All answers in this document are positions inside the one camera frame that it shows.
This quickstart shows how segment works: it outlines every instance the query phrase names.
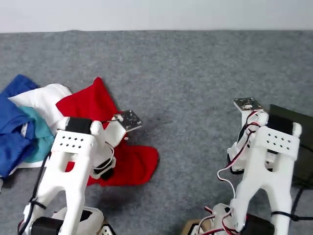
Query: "white cloth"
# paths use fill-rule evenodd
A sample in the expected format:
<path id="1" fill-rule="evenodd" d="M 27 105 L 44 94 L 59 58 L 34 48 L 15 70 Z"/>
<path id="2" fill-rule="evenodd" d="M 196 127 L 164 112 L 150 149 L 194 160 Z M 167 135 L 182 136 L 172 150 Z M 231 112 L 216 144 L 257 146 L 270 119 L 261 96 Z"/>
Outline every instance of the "white cloth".
<path id="1" fill-rule="evenodd" d="M 55 135 L 58 122 L 64 117 L 55 104 L 71 94 L 70 90 L 61 84 L 49 84 L 9 99 L 17 106 L 33 107 L 45 119 L 52 134 Z"/>

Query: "electrical wire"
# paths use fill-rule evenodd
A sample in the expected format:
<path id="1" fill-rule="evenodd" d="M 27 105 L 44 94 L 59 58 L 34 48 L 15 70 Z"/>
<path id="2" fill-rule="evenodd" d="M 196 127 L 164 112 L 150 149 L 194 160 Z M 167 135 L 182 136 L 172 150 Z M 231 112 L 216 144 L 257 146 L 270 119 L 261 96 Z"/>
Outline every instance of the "electrical wire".
<path id="1" fill-rule="evenodd" d="M 221 232 L 221 231 L 224 231 L 224 229 L 212 229 L 212 230 L 209 230 L 201 235 L 211 235 L 211 234 L 214 234 L 214 233 L 218 233 L 218 232 Z"/>
<path id="2" fill-rule="evenodd" d="M 313 149 L 306 147 L 305 145 L 302 145 L 302 144 L 300 144 L 300 146 L 313 153 Z M 286 212 L 282 212 L 282 211 L 281 212 L 280 211 L 276 211 L 276 212 L 274 211 L 271 214 L 272 215 L 274 215 L 274 214 L 284 215 L 284 216 L 289 217 L 292 221 L 300 221 L 300 220 L 313 221 L 313 216 L 298 216 L 295 214 L 295 211 L 296 211 L 296 208 L 298 206 L 299 200 L 302 196 L 302 193 L 308 187 L 308 183 L 311 181 L 312 178 L 313 178 L 313 172 L 308 176 L 306 181 L 303 183 L 302 187 L 299 189 L 299 191 L 298 191 L 298 193 L 294 199 L 294 202 L 292 204 L 290 214 L 286 213 Z"/>
<path id="3" fill-rule="evenodd" d="M 255 131 L 252 131 L 252 132 L 250 132 L 250 133 L 248 134 L 248 137 L 247 137 L 247 139 L 246 139 L 244 145 L 242 146 L 242 148 L 240 149 L 240 151 L 237 153 L 237 155 L 234 157 L 234 159 L 233 159 L 232 161 L 230 161 L 230 163 L 229 163 L 226 167 L 224 167 L 223 169 L 220 169 L 220 170 L 217 172 L 217 178 L 218 178 L 220 181 L 224 181 L 224 182 L 227 182 L 227 183 L 230 184 L 231 189 L 232 189 L 232 191 L 233 191 L 233 198 L 236 197 L 236 191 L 235 191 L 235 188 L 234 188 L 233 184 L 232 184 L 228 179 L 222 178 L 222 177 L 220 176 L 220 173 L 221 173 L 222 171 L 225 171 L 225 170 L 230 169 L 230 168 L 235 164 L 235 162 L 239 159 L 241 153 L 243 152 L 243 150 L 244 150 L 245 147 L 247 146 L 247 144 L 248 144 L 248 142 L 249 142 L 249 137 L 250 137 L 250 135 L 251 135 L 252 133 L 254 133 L 254 132 L 255 132 Z"/>
<path id="4" fill-rule="evenodd" d="M 209 212 L 209 213 L 213 214 L 213 210 L 212 210 L 212 209 L 210 209 L 209 207 L 204 206 L 204 209 L 205 209 L 207 212 Z"/>
<path id="5" fill-rule="evenodd" d="M 27 227 L 27 225 L 29 224 L 29 221 L 31 219 L 31 216 L 33 214 L 33 211 L 34 211 L 34 207 L 35 205 L 40 205 L 39 203 L 36 204 L 36 197 L 37 197 L 37 191 L 38 191 L 38 187 L 39 187 L 39 183 L 40 183 L 40 180 L 41 180 L 41 177 L 43 175 L 43 171 L 44 171 L 44 168 L 45 168 L 45 163 L 48 159 L 48 157 L 50 156 L 51 153 L 47 154 L 43 160 L 43 163 L 40 167 L 40 170 L 39 170 L 39 173 L 38 173 L 38 176 L 37 176 L 37 180 L 36 180 L 36 183 L 35 183 L 35 186 L 34 186 L 34 189 L 33 189 L 33 193 L 32 193 L 32 196 L 29 200 L 30 202 L 30 207 L 29 207 L 29 212 L 28 212 L 28 216 L 27 216 L 27 219 L 25 220 L 25 222 L 22 221 L 22 223 L 20 223 L 19 225 L 19 228 L 20 226 L 22 226 L 21 229 L 18 229 L 18 235 L 22 235 Z"/>
<path id="6" fill-rule="evenodd" d="M 93 167 L 92 169 L 94 169 L 94 170 L 103 170 L 103 169 L 107 168 L 107 167 L 112 163 L 112 160 L 113 160 L 113 157 L 114 157 L 114 148 L 113 148 L 113 146 L 110 145 L 108 142 L 105 142 L 105 143 L 109 146 L 109 148 L 110 148 L 111 151 L 112 151 L 112 155 L 111 155 L 111 157 L 110 157 L 110 160 L 109 160 L 109 162 L 108 162 L 105 166 L 103 166 L 103 167 Z"/>
<path id="7" fill-rule="evenodd" d="M 105 120 L 105 121 L 101 121 L 101 123 L 106 123 L 106 122 L 114 122 L 114 121 L 118 121 L 118 119 L 113 119 L 113 120 Z"/>
<path id="8" fill-rule="evenodd" d="M 257 126 L 257 127 L 260 127 L 260 125 L 259 125 L 258 123 L 256 123 L 256 122 L 251 122 L 251 123 L 248 124 L 248 119 L 249 119 L 251 116 L 253 116 L 254 114 L 256 114 L 257 112 L 258 112 L 258 111 L 251 110 L 251 113 L 250 113 L 250 114 L 247 116 L 247 118 L 246 118 L 246 124 L 245 124 L 246 127 L 245 127 L 245 130 L 248 129 L 250 132 L 249 132 L 249 134 L 248 134 L 248 136 L 247 136 L 247 139 L 246 139 L 244 145 L 242 146 L 242 148 L 240 149 L 240 151 L 236 154 L 236 156 L 233 158 L 233 160 L 230 161 L 230 163 L 229 163 L 226 167 L 224 167 L 223 169 L 220 169 L 220 170 L 217 172 L 217 178 L 218 178 L 220 181 L 224 181 L 224 182 L 227 182 L 227 183 L 230 184 L 230 186 L 231 186 L 231 188 L 232 188 L 232 191 L 233 191 L 233 198 L 236 197 L 236 191 L 235 191 L 235 188 L 234 188 L 233 184 L 232 184 L 228 179 L 222 178 L 222 177 L 220 176 L 220 173 L 221 173 L 222 171 L 225 171 L 225 170 L 230 169 L 230 168 L 236 163 L 236 161 L 239 159 L 240 155 L 242 154 L 243 150 L 245 149 L 245 147 L 247 146 L 247 144 L 248 144 L 248 142 L 249 142 L 250 135 L 256 132 L 256 131 L 250 130 L 249 127 L 250 127 L 250 126 Z M 204 206 L 204 209 L 205 209 L 206 211 L 210 212 L 211 214 L 213 214 L 213 210 L 210 209 L 209 207 Z M 224 219 L 227 218 L 228 216 L 230 216 L 231 212 L 232 212 L 232 209 L 230 209 L 229 212 L 226 213 L 225 216 L 222 218 L 222 226 L 223 226 L 222 229 L 210 230 L 210 231 L 207 231 L 207 232 L 205 232 L 205 233 L 203 233 L 203 234 L 201 234 L 201 235 L 210 235 L 210 234 L 214 234 L 214 233 L 221 232 L 221 231 L 225 231 L 225 232 L 227 232 L 229 235 L 238 235 L 239 233 L 237 233 L 235 230 L 232 230 L 232 229 L 228 228 L 228 227 L 224 224 Z M 215 215 L 207 216 L 207 217 L 203 218 L 203 219 L 200 221 L 200 223 L 199 223 L 199 225 L 198 225 L 198 230 L 197 230 L 198 235 L 200 234 L 200 227 L 201 227 L 201 224 L 202 224 L 205 220 L 212 219 L 212 218 L 214 218 L 214 217 L 215 217 Z"/>
<path id="9" fill-rule="evenodd" d="M 205 218 L 203 218 L 200 222 L 199 222 L 199 225 L 198 225 L 198 229 L 197 229 L 197 234 L 200 235 L 200 228 L 201 228 L 201 225 L 204 221 L 208 220 L 208 219 L 213 219 L 215 218 L 215 215 L 210 215 L 210 216 L 207 216 Z"/>
<path id="10" fill-rule="evenodd" d="M 224 215 L 224 217 L 222 218 L 222 226 L 223 226 L 223 229 L 225 230 L 225 232 L 226 232 L 227 234 L 229 234 L 229 235 L 238 235 L 239 233 L 238 233 L 236 230 L 228 228 L 228 227 L 225 225 L 225 223 L 224 223 L 224 219 L 226 219 L 227 217 L 229 217 L 229 216 L 231 215 L 232 211 L 233 211 L 233 209 L 231 208 L 231 209 L 229 210 L 229 212 L 227 212 L 227 213 Z"/>

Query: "pile of clothes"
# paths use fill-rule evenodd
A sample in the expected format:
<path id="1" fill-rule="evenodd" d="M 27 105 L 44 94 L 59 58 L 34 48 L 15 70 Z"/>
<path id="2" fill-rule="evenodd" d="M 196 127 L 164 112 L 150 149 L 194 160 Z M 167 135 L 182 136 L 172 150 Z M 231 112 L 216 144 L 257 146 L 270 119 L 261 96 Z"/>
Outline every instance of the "pile of clothes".
<path id="1" fill-rule="evenodd" d="M 102 79 L 72 94 L 61 84 L 39 88 L 24 75 L 16 76 L 0 93 L 0 177 L 17 168 L 40 167 L 50 152 L 63 117 L 108 120 L 118 113 Z M 158 152 L 148 146 L 115 148 L 116 166 L 108 179 L 89 178 L 88 185 L 138 185 L 147 182 L 158 163 Z M 68 163 L 70 171 L 74 163 Z"/>

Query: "black cable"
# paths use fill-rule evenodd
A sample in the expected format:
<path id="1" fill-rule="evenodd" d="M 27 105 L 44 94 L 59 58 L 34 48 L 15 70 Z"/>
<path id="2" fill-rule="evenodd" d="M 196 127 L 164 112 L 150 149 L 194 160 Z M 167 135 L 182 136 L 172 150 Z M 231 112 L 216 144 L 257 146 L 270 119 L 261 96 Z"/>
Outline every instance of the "black cable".
<path id="1" fill-rule="evenodd" d="M 45 163 L 48 159 L 48 157 L 50 156 L 51 153 L 47 154 L 43 160 L 43 163 L 40 167 L 40 170 L 39 170 L 39 173 L 38 173 L 38 177 L 37 177 L 37 180 L 36 180 L 36 183 L 35 183 L 35 186 L 34 186 L 34 189 L 33 189 L 33 193 L 32 193 L 32 196 L 29 200 L 30 202 L 30 208 L 29 208 L 29 213 L 28 213 L 28 216 L 27 216 L 27 219 L 25 220 L 25 222 L 23 223 L 21 229 L 19 230 L 18 229 L 18 235 L 22 235 L 31 219 L 31 216 L 33 214 L 33 211 L 34 211 L 34 207 L 35 205 L 37 206 L 40 206 L 42 207 L 43 209 L 45 209 L 45 206 L 39 202 L 37 202 L 35 199 L 37 197 L 37 191 L 38 191 L 38 187 L 39 187 L 39 182 L 41 180 L 41 177 L 42 177 L 42 174 L 43 174 L 43 171 L 44 171 L 44 168 L 45 168 Z"/>
<path id="2" fill-rule="evenodd" d="M 307 147 L 307 146 L 305 146 L 303 144 L 300 144 L 300 146 L 313 153 L 313 149 L 311 149 L 311 148 L 309 148 L 309 147 Z M 298 215 L 295 215 L 295 211 L 297 209 L 297 206 L 298 206 L 299 200 L 300 200 L 300 198 L 302 196 L 302 193 L 307 188 L 307 185 L 311 181 L 312 178 L 313 178 L 313 172 L 309 175 L 309 177 L 303 183 L 302 187 L 299 189 L 299 191 L 298 191 L 298 193 L 297 193 L 297 195 L 296 195 L 296 197 L 294 199 L 294 202 L 293 202 L 290 214 L 286 213 L 286 212 L 282 212 L 282 211 L 281 212 L 280 211 L 276 211 L 276 212 L 274 211 L 274 212 L 271 213 L 271 215 L 274 215 L 274 214 L 284 215 L 284 216 L 289 217 L 292 221 L 313 220 L 312 216 L 298 216 Z"/>

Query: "wooden base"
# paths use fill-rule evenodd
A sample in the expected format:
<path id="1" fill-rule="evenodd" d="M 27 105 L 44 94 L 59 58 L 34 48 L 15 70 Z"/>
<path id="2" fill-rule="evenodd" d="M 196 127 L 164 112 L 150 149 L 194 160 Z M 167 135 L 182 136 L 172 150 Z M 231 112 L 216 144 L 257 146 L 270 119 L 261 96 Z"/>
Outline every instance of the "wooden base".
<path id="1" fill-rule="evenodd" d="M 200 219 L 192 219 L 189 220 L 184 229 L 182 230 L 180 235 L 197 235 L 197 233 L 192 234 L 192 230 L 194 230 L 195 226 L 197 226 L 200 223 Z M 203 231 L 211 230 L 211 222 L 210 220 L 206 220 L 202 223 L 201 228 Z"/>

